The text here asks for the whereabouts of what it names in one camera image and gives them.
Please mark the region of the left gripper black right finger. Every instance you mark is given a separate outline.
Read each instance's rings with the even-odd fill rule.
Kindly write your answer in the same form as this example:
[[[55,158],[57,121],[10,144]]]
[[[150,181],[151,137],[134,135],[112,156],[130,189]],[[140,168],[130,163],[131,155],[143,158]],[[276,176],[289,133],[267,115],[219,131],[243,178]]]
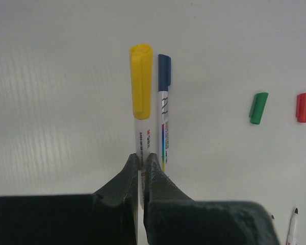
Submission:
[[[149,244],[279,244],[269,213],[258,203],[195,201],[146,162],[144,226]]]

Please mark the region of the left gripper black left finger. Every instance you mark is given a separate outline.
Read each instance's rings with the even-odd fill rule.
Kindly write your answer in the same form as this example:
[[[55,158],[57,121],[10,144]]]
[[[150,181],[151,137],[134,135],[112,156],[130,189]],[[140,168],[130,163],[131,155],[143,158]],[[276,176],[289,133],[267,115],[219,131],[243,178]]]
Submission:
[[[0,244],[136,244],[138,164],[90,194],[0,197]]]

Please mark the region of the white pen yellow end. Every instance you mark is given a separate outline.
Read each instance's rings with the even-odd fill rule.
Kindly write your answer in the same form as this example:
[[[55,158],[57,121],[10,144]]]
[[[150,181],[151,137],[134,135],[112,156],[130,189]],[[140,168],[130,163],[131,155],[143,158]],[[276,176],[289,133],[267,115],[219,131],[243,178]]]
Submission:
[[[139,158],[139,201],[141,207],[144,208],[146,164],[147,158],[151,153],[150,127],[148,119],[135,118],[135,144],[136,155]]]

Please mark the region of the white pen blue end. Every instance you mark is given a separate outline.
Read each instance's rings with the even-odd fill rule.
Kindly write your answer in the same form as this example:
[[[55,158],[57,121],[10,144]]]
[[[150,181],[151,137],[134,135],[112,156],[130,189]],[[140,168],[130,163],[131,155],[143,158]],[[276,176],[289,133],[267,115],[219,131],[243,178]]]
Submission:
[[[169,148],[169,117],[168,117],[168,92],[159,91],[159,163],[165,171],[168,163]]]

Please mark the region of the green pen cap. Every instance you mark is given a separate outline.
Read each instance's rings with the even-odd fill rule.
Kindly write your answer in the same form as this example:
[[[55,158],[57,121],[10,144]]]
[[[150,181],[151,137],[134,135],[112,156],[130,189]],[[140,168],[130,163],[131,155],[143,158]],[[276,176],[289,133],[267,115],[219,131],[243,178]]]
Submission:
[[[268,98],[267,92],[260,92],[254,95],[249,112],[249,120],[251,124],[254,125],[260,124],[267,98]]]

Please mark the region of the blue pen cap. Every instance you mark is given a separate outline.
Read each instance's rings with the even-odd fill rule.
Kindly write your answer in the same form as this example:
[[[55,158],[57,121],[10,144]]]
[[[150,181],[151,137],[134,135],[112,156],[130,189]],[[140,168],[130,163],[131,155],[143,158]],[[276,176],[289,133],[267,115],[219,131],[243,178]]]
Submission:
[[[158,54],[158,91],[168,91],[171,85],[171,58]]]

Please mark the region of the yellow pen cap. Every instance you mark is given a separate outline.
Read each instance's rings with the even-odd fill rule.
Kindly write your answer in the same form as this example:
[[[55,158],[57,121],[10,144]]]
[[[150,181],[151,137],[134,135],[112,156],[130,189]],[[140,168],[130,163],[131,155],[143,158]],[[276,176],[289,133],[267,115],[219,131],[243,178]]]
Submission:
[[[152,55],[152,47],[146,43],[129,49],[133,116],[140,120],[150,117]]]

